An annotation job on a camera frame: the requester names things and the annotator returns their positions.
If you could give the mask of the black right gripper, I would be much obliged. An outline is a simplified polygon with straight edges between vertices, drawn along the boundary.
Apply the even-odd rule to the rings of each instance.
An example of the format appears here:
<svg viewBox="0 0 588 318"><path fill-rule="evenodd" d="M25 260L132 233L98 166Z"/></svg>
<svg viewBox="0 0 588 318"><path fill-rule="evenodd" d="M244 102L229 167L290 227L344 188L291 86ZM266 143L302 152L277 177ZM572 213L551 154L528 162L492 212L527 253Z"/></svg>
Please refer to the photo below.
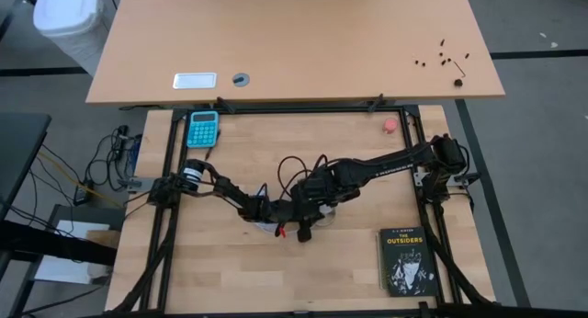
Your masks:
<svg viewBox="0 0 588 318"><path fill-rule="evenodd" d="M335 207L360 195L359 164L321 166L298 182L298 205Z"/></svg>

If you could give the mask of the black Outsiders book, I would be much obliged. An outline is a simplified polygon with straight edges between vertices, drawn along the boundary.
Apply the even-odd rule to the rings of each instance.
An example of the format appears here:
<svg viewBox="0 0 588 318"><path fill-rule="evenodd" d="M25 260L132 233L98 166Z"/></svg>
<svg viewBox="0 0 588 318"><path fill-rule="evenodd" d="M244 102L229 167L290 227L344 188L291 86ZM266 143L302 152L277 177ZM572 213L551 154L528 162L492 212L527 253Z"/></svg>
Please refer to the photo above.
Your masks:
<svg viewBox="0 0 588 318"><path fill-rule="evenodd" d="M423 227L379 231L380 271L391 297L435 297L435 267Z"/></svg>

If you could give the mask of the teal calculator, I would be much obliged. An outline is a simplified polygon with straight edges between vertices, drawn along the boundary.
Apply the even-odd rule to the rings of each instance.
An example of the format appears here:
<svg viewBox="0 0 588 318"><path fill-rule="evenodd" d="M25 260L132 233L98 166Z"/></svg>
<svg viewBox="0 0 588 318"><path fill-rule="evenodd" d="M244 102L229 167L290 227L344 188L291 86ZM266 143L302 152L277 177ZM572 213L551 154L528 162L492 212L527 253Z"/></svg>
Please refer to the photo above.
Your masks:
<svg viewBox="0 0 588 318"><path fill-rule="evenodd" d="M192 112L188 119L187 148L212 148L219 133L219 114L216 111Z"/></svg>

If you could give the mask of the beige wooden desk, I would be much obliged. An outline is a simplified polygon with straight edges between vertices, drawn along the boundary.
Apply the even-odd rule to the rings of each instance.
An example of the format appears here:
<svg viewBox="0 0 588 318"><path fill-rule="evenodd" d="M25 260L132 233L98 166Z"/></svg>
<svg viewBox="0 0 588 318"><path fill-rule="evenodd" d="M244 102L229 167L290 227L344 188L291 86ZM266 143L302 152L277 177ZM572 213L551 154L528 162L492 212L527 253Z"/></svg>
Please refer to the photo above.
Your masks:
<svg viewBox="0 0 588 318"><path fill-rule="evenodd" d="M217 84L175 90L178 73L216 73ZM233 84L238 73L250 76L247 86ZM379 94L503 96L468 0L120 0L86 100L140 105Z"/></svg>

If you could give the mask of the silver rectangular desk plate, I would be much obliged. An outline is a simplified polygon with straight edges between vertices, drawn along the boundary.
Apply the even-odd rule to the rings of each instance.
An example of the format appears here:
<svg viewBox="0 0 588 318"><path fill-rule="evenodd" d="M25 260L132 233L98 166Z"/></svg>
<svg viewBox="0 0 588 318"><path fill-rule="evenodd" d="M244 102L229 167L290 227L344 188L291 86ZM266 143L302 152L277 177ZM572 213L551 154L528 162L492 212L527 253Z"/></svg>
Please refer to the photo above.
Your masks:
<svg viewBox="0 0 588 318"><path fill-rule="evenodd" d="M174 76L173 89L213 89L216 84L216 73L178 73Z"/></svg>

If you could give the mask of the black power adapter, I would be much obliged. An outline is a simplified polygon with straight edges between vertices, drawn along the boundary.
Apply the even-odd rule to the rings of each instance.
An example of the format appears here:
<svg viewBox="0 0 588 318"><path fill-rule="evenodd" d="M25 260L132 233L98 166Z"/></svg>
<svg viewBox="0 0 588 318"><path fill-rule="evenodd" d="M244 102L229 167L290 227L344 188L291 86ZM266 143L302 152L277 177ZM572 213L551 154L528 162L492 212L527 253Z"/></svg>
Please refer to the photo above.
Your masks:
<svg viewBox="0 0 588 318"><path fill-rule="evenodd" d="M93 187L94 185L91 182L83 183L81 187L77 186L73 195L73 205L80 206L89 202L92 194L87 189L92 189Z"/></svg>

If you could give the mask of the white board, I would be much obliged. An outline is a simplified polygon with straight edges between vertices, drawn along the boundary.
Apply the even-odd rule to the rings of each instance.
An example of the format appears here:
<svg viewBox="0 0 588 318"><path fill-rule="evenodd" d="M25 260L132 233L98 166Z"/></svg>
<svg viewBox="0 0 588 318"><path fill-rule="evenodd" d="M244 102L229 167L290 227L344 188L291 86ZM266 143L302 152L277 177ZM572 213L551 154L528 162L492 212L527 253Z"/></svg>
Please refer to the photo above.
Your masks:
<svg viewBox="0 0 588 318"><path fill-rule="evenodd" d="M86 239L90 231L108 231L104 223L59 220L57 229L75 237ZM34 275L35 280L92 284L110 275L112 267L96 263L73 261L70 258L44 256Z"/></svg>

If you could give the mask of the black beam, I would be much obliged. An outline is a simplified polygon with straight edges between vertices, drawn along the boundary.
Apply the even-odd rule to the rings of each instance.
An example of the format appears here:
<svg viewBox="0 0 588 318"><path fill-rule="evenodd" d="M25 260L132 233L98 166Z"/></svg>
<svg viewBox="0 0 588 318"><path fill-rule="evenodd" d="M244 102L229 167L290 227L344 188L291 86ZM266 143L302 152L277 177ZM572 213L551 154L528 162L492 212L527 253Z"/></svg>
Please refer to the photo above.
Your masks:
<svg viewBox="0 0 588 318"><path fill-rule="evenodd" d="M0 250L70 258L106 266L114 264L117 254L115 248L12 221L0 222Z"/></svg>

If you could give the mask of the black side table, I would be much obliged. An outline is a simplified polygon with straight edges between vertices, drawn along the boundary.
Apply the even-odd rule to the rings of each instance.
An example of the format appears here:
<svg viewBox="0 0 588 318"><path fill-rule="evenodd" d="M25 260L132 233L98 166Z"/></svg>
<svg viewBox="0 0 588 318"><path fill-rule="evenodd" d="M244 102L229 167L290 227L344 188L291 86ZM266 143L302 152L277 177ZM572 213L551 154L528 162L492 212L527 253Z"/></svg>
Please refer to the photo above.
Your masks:
<svg viewBox="0 0 588 318"><path fill-rule="evenodd" d="M0 221L6 218L50 123L47 114L0 112Z"/></svg>

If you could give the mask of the white trash bin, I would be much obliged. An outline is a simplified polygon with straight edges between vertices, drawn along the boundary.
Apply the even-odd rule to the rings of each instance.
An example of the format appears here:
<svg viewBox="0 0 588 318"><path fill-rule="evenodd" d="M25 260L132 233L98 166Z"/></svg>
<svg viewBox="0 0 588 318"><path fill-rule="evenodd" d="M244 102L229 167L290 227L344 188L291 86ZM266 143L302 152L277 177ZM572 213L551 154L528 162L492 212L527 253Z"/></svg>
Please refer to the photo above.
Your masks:
<svg viewBox="0 0 588 318"><path fill-rule="evenodd" d="M88 74L96 75L108 35L102 0L37 0L33 24Z"/></svg>

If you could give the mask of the black aluminium table frame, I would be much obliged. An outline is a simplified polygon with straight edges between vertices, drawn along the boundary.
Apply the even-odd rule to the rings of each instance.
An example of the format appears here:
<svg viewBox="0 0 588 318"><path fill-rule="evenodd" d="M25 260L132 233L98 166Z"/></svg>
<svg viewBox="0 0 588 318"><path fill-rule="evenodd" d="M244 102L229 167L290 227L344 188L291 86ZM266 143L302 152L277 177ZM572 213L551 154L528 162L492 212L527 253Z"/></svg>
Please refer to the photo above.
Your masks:
<svg viewBox="0 0 588 318"><path fill-rule="evenodd" d="M325 154L368 159L401 150L419 135L447 133L444 110L422 106L392 134L386 119L400 111L358 107L272 107L220 119L210 162L237 186L255 192L268 184L272 198L304 165ZM379 281L377 233L418 223L409 172L370 182L340 205L334 222L315 227L307 243L294 232L276 238L243 221L217 198L181 198L168 274L153 282L153 302L167 314L220 316L346 314L390 315L415 309L416 297L392 298Z"/></svg>

